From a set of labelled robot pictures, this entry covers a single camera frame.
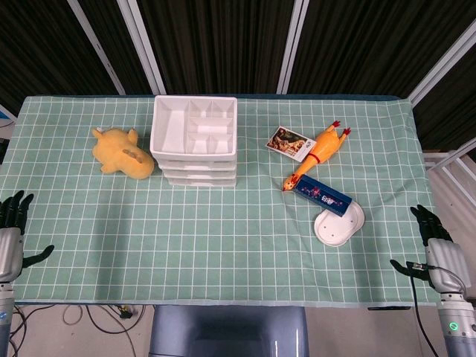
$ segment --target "dark curtain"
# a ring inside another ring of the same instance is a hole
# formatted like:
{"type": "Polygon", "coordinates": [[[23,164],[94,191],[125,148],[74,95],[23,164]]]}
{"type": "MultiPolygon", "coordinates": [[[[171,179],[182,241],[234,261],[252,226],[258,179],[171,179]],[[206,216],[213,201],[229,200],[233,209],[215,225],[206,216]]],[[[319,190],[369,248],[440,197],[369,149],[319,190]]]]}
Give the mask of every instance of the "dark curtain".
{"type": "Polygon", "coordinates": [[[0,1],[0,103],[36,94],[117,94],[68,2],[0,1]]]}
{"type": "Polygon", "coordinates": [[[423,149],[457,149],[476,137],[476,45],[415,106],[423,149]]]}
{"type": "Polygon", "coordinates": [[[407,97],[475,18],[474,0],[311,0],[289,93],[407,97]]]}
{"type": "Polygon", "coordinates": [[[115,0],[80,0],[79,3],[126,94],[152,94],[118,3],[115,0]]]}
{"type": "Polygon", "coordinates": [[[168,94],[276,93],[293,0],[138,3],[168,94]]]}

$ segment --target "white lid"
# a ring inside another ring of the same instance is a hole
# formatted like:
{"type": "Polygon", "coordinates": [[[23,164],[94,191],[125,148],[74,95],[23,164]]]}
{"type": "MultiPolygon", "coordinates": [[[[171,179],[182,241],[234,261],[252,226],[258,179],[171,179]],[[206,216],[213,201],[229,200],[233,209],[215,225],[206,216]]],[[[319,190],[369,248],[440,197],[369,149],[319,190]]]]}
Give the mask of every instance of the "white lid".
{"type": "Polygon", "coordinates": [[[364,220],[364,211],[352,201],[342,217],[324,210],[315,220],[314,232],[322,243],[338,247],[362,227],[364,220]]]}

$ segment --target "white plastic drawer organizer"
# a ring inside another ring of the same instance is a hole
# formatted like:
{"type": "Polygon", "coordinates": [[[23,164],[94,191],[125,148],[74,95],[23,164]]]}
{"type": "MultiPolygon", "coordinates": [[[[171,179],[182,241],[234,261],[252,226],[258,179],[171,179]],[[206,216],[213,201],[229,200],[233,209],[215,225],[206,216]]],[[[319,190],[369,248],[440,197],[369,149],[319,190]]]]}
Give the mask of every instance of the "white plastic drawer organizer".
{"type": "Polygon", "coordinates": [[[158,95],[150,151],[170,184],[234,186],[237,99],[158,95]]]}

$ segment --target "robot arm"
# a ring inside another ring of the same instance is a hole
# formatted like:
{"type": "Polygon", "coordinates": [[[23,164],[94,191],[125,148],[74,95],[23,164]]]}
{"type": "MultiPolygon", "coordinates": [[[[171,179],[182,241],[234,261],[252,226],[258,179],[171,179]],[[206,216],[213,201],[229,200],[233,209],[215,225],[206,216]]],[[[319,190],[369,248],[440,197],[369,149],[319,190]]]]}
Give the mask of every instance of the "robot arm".
{"type": "Polygon", "coordinates": [[[437,308],[448,356],[476,357],[476,319],[473,306],[466,301],[471,280],[463,250],[434,213],[421,205],[412,207],[411,212],[419,223],[427,263],[407,262],[407,268],[395,260],[390,263],[412,281],[428,281],[440,293],[437,308]]]}
{"type": "Polygon", "coordinates": [[[7,356],[15,303],[10,283],[22,273],[23,268],[45,260],[54,249],[53,245],[49,245],[38,255],[23,257],[27,211],[33,200],[33,194],[30,194],[20,203],[23,194],[23,191],[19,191],[0,206],[0,357],[7,356]]]}

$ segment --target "gray chair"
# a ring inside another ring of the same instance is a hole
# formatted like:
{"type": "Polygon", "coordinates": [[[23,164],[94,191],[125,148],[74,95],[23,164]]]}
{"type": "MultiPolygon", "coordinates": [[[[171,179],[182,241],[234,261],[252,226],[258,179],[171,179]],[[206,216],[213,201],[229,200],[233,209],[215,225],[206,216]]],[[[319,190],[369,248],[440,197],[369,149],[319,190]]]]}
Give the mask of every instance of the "gray chair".
{"type": "Polygon", "coordinates": [[[155,307],[149,357],[309,357],[304,308],[155,307]]]}

